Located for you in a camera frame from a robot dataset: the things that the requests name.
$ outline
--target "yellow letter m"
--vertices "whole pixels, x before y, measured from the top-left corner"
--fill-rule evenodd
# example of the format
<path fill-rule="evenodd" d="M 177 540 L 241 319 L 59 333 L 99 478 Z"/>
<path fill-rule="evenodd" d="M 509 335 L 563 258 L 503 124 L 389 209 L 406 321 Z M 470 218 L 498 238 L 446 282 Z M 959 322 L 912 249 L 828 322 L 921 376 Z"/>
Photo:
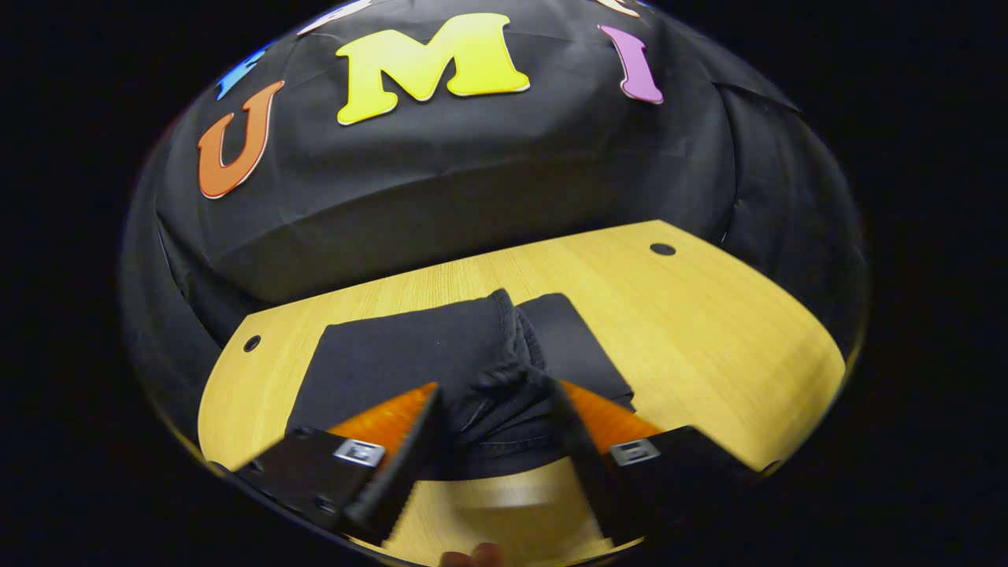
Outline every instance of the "yellow letter m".
<path fill-rule="evenodd" d="M 386 29 L 347 43 L 336 52 L 349 59 L 347 106 L 337 120 L 345 126 L 391 112 L 398 97 L 382 89 L 384 71 L 418 101 L 430 99 L 445 68 L 455 60 L 456 74 L 448 90 L 461 97 L 515 93 L 528 89 L 504 42 L 501 14 L 465 14 L 442 26 L 424 45 Z"/>

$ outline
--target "wooden table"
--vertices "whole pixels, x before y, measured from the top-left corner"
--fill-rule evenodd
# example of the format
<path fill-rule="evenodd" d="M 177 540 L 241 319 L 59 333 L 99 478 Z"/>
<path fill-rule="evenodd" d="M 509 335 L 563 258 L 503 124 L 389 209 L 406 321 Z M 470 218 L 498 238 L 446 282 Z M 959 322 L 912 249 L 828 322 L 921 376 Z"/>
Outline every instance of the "wooden table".
<path fill-rule="evenodd" d="M 669 244 L 660 255 L 652 243 Z M 203 395 L 205 457 L 235 470 L 283 436 L 328 325 L 484 298 L 570 299 L 656 426 L 694 425 L 754 469 L 786 459 L 845 375 L 840 350 L 796 300 L 742 261 L 661 221 L 564 236 L 369 281 L 250 315 Z M 251 352 L 245 342 L 262 337 Z M 399 392 L 390 392 L 390 396 Z M 392 557 L 436 565 L 443 551 L 493 541 L 515 565 L 612 550 L 569 459 L 505 477 L 420 481 Z"/>

